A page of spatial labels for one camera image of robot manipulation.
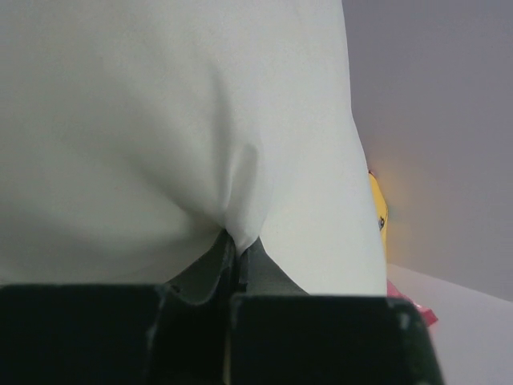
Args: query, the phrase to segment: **white fabric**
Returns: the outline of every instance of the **white fabric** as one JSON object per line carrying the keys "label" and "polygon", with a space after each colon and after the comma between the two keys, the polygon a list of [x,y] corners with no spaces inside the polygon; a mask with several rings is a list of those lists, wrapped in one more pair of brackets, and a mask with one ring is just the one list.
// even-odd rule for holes
{"label": "white fabric", "polygon": [[163,282],[221,228],[384,294],[340,1],[0,5],[0,281]]}

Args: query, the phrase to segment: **wall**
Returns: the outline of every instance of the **wall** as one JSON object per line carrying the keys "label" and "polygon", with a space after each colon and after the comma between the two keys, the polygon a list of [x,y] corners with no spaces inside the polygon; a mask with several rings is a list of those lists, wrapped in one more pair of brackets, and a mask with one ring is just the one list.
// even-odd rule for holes
{"label": "wall", "polygon": [[446,385],[513,383],[512,303],[394,265],[389,277],[438,316],[430,330]]}
{"label": "wall", "polygon": [[513,300],[513,2],[345,0],[394,263]]}

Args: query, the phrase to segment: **gray wall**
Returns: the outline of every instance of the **gray wall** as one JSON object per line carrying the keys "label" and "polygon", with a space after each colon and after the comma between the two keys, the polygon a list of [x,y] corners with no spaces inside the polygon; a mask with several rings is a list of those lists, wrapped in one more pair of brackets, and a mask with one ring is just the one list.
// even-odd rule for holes
{"label": "gray wall", "polygon": [[513,1],[345,0],[393,263],[513,300]]}

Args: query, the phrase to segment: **pink object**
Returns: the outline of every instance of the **pink object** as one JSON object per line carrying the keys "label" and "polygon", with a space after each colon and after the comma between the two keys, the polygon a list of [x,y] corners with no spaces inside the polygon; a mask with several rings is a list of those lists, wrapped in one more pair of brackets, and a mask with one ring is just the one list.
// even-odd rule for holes
{"label": "pink object", "polygon": [[403,299],[413,303],[415,305],[415,307],[417,308],[417,310],[419,311],[419,313],[422,314],[422,316],[424,317],[424,321],[426,321],[426,324],[428,326],[431,326],[435,322],[438,321],[438,318],[436,315],[434,315],[434,312],[432,309],[428,309],[427,307],[420,306],[415,301],[412,301],[411,298],[409,298],[406,295],[404,295],[403,293],[401,293],[398,290],[398,288],[395,287],[394,284],[388,280],[386,281],[386,292],[389,297],[403,298]]}

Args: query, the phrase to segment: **white surface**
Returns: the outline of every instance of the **white surface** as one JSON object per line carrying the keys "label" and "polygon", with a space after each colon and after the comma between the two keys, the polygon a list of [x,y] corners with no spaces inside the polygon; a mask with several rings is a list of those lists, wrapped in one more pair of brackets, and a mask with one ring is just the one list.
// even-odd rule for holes
{"label": "white surface", "polygon": [[220,228],[386,290],[339,1],[2,2],[0,279],[164,281]]}
{"label": "white surface", "polygon": [[446,385],[513,383],[513,303],[394,265],[389,278],[438,316],[430,330]]}
{"label": "white surface", "polygon": [[513,2],[344,0],[397,265],[513,301]]}

